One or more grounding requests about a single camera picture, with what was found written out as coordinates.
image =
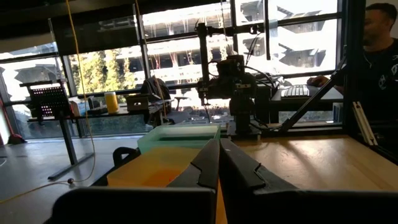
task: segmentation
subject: yellow cup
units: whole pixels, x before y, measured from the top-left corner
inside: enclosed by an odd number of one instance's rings
[[[119,112],[119,105],[118,105],[118,99],[116,99],[116,93],[115,92],[110,92],[110,93],[105,93],[105,103],[106,107],[108,108],[108,113],[117,113]]]

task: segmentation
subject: metal bracket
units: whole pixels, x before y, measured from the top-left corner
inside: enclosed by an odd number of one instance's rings
[[[373,135],[373,131],[369,125],[368,119],[362,109],[360,102],[353,102],[353,109],[356,118],[356,122],[361,130],[364,141],[370,146],[377,146],[376,138]]]

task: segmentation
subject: yellow cable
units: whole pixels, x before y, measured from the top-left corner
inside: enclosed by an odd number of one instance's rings
[[[141,17],[141,14],[140,14],[140,12],[139,12],[138,0],[136,0],[136,5],[137,5],[137,15],[138,15],[138,18],[140,18],[140,17]],[[145,37],[145,34],[144,34],[143,36],[144,36],[144,43],[145,43],[146,46],[148,46],[148,45],[147,45],[147,38]],[[163,102],[164,118],[167,119],[167,115],[166,115],[166,104],[165,104],[165,102],[164,102],[163,93],[162,93],[162,90],[160,89],[159,82],[157,81],[157,78],[156,78],[156,76],[155,76],[155,71],[154,71],[154,78],[155,78],[157,90],[159,91],[159,93],[160,93],[160,98],[162,99],[162,102]]]
[[[67,3],[67,8],[68,8],[70,25],[72,27],[73,38],[75,39],[75,46],[76,46],[77,60],[78,60],[78,66],[79,66],[79,73],[80,73],[80,78],[81,78],[81,87],[83,89],[83,96],[84,96],[84,99],[85,99],[85,110],[87,111],[87,104],[86,104],[87,98],[86,98],[85,87],[84,87],[84,79],[83,79],[83,75],[81,74],[79,47],[78,47],[77,38],[76,38],[75,26],[73,25],[72,14],[70,12],[70,6],[69,6],[69,0],[66,0],[66,3]],[[91,143],[93,145],[93,154],[94,154],[94,156],[93,156],[94,157],[93,168],[91,169],[91,172],[90,172],[90,174],[89,174],[89,176],[87,178],[85,178],[83,180],[68,179],[68,180],[61,180],[61,181],[45,184],[43,186],[36,187],[36,188],[34,188],[32,190],[28,190],[28,191],[26,191],[24,193],[21,193],[19,195],[15,195],[15,196],[13,196],[11,198],[2,200],[2,201],[0,201],[0,203],[6,203],[8,201],[14,200],[15,198],[19,198],[19,197],[21,197],[21,196],[23,196],[25,194],[29,194],[29,193],[31,193],[33,191],[36,191],[36,190],[39,190],[39,189],[42,189],[44,187],[48,187],[48,186],[51,186],[51,185],[55,185],[55,184],[66,184],[66,185],[68,185],[67,183],[71,184],[73,182],[83,182],[83,181],[88,180],[94,173],[94,168],[95,168],[95,146],[94,146],[94,139],[93,139],[93,135],[91,133],[90,122],[88,120],[88,113],[87,112],[86,112],[86,122],[87,122],[87,126],[88,126],[88,131],[90,133]]]
[[[95,146],[94,146],[94,139],[93,139],[93,134],[91,132],[91,127],[90,127],[90,121],[88,119],[88,113],[87,113],[87,97],[86,97],[86,91],[85,91],[85,84],[84,84],[84,78],[83,78],[83,74],[81,73],[81,66],[80,66],[80,56],[79,56],[79,45],[77,43],[77,38],[76,38],[76,32],[75,32],[75,26],[73,25],[73,19],[72,19],[72,14],[70,12],[70,6],[69,6],[69,0],[66,0],[67,2],[67,8],[68,8],[68,15],[69,15],[69,21],[70,21],[70,26],[72,27],[72,34],[73,34],[73,38],[75,40],[75,47],[76,47],[76,54],[77,54],[77,61],[78,61],[78,66],[79,66],[79,74],[80,74],[80,80],[81,80],[81,88],[83,89],[83,97],[85,99],[85,111],[86,111],[86,123],[88,126],[88,132],[90,134],[90,139],[91,139],[91,144],[93,145],[93,154],[94,154],[94,163],[93,163],[93,168],[91,169],[91,172],[89,174],[89,176],[83,180],[74,180],[74,182],[83,182],[88,180],[94,172],[94,168],[95,168]]]

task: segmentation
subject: plastic bin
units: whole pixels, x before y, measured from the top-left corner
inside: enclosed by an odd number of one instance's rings
[[[220,139],[219,124],[158,126],[138,140],[141,153],[154,147],[187,147],[201,149],[210,139]]]
[[[199,152],[185,147],[155,147],[108,174],[108,186],[166,187]]]

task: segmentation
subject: keyboard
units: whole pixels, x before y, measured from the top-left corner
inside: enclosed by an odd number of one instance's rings
[[[308,85],[294,85],[282,92],[282,99],[309,98],[318,91],[317,87]]]

